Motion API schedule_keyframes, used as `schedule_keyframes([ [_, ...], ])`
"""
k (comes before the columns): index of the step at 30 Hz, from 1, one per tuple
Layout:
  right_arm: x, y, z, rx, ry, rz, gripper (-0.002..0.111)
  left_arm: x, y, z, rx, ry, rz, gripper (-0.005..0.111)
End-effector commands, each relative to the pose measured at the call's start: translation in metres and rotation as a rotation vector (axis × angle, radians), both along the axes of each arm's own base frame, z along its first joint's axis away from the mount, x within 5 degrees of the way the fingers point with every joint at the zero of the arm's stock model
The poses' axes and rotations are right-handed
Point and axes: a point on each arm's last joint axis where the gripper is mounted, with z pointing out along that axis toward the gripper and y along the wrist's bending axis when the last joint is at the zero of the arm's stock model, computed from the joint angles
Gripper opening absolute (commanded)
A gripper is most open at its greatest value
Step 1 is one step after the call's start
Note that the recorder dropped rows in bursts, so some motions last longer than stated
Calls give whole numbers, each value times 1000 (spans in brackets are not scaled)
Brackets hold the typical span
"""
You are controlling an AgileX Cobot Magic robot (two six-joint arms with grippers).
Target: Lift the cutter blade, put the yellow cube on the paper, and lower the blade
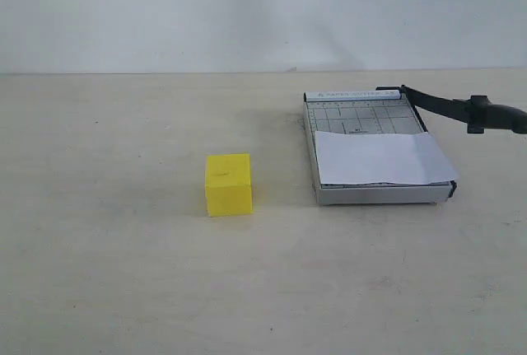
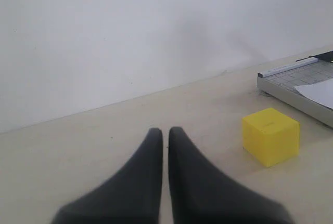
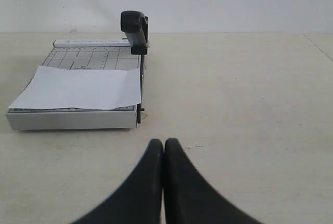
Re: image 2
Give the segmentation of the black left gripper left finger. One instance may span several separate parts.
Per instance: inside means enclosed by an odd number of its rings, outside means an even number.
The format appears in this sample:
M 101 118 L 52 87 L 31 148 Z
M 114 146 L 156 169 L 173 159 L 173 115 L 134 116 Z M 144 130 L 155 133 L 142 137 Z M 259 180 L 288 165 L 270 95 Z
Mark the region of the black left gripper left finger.
M 133 156 L 102 185 L 63 206 L 53 223 L 159 223 L 163 134 L 151 128 Z

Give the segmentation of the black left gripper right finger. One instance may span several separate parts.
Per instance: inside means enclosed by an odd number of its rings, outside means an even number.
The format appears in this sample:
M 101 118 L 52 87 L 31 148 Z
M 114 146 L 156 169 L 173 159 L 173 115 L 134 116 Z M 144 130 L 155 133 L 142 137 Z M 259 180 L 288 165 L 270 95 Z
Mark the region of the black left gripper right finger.
M 169 187 L 174 223 L 293 223 L 285 207 L 215 167 L 181 127 L 169 131 Z

